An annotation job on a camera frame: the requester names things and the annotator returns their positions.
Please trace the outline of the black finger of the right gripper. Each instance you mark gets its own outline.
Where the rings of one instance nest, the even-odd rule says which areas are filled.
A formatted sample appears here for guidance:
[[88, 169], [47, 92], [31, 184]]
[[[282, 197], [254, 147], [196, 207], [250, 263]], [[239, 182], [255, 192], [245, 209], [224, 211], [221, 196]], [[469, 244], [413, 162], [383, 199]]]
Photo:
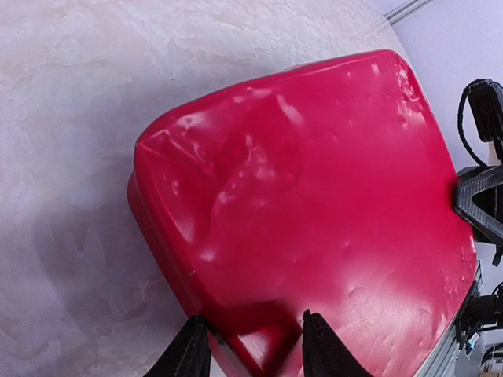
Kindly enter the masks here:
[[484, 243], [502, 243], [502, 165], [458, 172], [454, 210]]

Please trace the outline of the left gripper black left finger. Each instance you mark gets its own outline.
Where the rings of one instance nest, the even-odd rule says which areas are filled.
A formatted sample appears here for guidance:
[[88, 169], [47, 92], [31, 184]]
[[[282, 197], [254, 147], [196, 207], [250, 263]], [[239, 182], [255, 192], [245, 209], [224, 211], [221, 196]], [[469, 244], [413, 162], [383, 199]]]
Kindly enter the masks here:
[[191, 316], [144, 377], [208, 377], [211, 357], [207, 321]]

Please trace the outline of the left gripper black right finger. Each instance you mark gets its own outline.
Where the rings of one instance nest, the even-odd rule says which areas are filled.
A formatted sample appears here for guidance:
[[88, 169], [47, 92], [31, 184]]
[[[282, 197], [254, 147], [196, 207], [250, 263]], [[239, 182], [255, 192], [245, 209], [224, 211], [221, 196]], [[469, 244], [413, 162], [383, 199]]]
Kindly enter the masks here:
[[303, 373], [310, 377], [369, 376], [323, 316], [303, 314]]

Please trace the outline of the red box lid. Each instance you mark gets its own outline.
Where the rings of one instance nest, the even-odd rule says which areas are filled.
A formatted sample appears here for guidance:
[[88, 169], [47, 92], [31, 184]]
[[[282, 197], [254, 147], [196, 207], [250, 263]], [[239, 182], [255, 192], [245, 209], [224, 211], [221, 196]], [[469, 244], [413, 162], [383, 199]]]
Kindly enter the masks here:
[[426, 298], [477, 263], [457, 173], [411, 67], [379, 50], [170, 110], [134, 171], [201, 315], [250, 376], [301, 376], [306, 310], [375, 376], [431, 351]]

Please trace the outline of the red chocolate box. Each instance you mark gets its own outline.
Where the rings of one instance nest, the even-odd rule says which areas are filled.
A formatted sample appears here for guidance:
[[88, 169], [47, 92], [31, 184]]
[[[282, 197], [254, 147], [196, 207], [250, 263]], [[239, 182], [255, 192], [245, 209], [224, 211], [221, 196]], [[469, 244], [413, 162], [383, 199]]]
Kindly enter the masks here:
[[[156, 231], [156, 227], [149, 218], [146, 206], [140, 196], [135, 174], [132, 174], [128, 181], [127, 200], [141, 233], [156, 259], [157, 265], [160, 267], [183, 311], [188, 317], [201, 314], [202, 304], [193, 289], [189, 288], [189, 278], [182, 276], [176, 262], [172, 261], [170, 244]], [[211, 350], [225, 375], [250, 376], [246, 367], [212, 325], [209, 325], [209, 331]]]

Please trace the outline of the aluminium table front rail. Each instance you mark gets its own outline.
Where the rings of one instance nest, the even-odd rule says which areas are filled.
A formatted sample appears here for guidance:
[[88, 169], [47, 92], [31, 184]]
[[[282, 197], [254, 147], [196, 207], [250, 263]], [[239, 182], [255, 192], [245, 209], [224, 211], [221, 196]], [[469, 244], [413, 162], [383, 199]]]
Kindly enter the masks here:
[[502, 374], [502, 344], [490, 347], [482, 356], [475, 351], [480, 337], [502, 329], [502, 286], [483, 293], [480, 262], [440, 273], [426, 298], [431, 312], [431, 351], [416, 372], [417, 376], [454, 376], [459, 358], [480, 373]]

